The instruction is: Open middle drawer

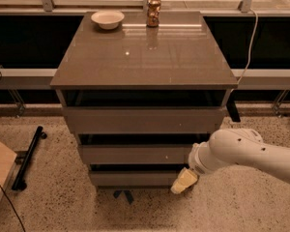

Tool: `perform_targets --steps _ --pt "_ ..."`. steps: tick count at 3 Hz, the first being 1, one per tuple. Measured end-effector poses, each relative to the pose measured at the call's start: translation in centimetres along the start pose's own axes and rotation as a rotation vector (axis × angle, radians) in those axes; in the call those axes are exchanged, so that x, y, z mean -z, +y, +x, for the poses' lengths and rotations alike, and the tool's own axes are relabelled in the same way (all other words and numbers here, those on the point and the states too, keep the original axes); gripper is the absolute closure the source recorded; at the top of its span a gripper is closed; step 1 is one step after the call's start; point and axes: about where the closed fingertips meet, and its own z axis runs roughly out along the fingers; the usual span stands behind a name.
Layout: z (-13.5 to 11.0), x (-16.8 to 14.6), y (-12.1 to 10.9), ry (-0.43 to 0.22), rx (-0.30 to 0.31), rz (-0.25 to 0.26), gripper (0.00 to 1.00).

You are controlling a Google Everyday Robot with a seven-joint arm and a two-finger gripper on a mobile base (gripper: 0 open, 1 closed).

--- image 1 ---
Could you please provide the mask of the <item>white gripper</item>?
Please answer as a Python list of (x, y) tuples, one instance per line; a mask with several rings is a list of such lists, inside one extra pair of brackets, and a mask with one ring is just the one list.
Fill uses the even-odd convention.
[(171, 191), (174, 194), (179, 194), (198, 181), (196, 174), (207, 175), (213, 173), (216, 170), (214, 163), (214, 157), (208, 143), (195, 143), (188, 155), (188, 166), (192, 171), (184, 167), (174, 181)]

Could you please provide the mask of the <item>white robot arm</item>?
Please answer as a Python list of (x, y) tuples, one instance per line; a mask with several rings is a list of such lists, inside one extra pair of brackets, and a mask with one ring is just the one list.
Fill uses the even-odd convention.
[(264, 143), (253, 129), (223, 129), (215, 131), (208, 141), (193, 144), (188, 167), (181, 170), (171, 191), (179, 194), (201, 175), (235, 164), (256, 168), (290, 184), (290, 148)]

